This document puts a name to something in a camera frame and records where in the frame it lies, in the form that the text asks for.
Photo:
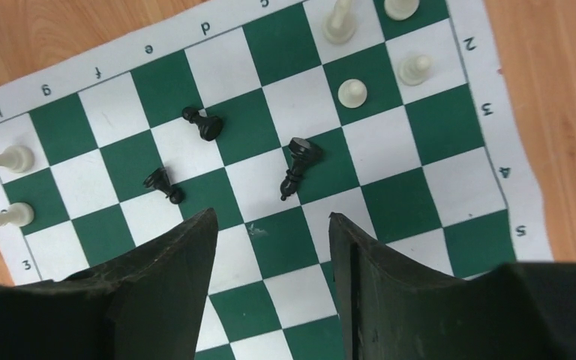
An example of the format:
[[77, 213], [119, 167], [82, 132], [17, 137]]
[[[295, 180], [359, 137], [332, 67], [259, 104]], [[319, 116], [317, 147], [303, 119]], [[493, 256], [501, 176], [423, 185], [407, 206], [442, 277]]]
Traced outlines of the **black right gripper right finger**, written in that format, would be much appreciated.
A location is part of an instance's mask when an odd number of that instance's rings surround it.
[[330, 214], [328, 234], [346, 359], [576, 359], [576, 262], [514, 262], [464, 280], [344, 214]]

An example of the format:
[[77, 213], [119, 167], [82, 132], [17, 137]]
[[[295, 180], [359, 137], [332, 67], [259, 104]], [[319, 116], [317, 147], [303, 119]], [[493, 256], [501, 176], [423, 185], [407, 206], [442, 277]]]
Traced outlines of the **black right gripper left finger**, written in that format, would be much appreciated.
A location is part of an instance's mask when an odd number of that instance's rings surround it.
[[193, 359], [217, 242], [207, 208], [64, 280], [0, 285], [0, 359]]

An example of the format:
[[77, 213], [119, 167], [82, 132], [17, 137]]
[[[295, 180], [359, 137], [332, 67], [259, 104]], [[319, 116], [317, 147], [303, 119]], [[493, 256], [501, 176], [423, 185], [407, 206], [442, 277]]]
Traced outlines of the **black bishop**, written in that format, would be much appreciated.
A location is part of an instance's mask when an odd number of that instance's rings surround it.
[[320, 146], [300, 137], [293, 137], [288, 148], [292, 157], [292, 165], [286, 171], [286, 176], [280, 184], [281, 201], [285, 201], [298, 190], [305, 171], [323, 156], [323, 149]]

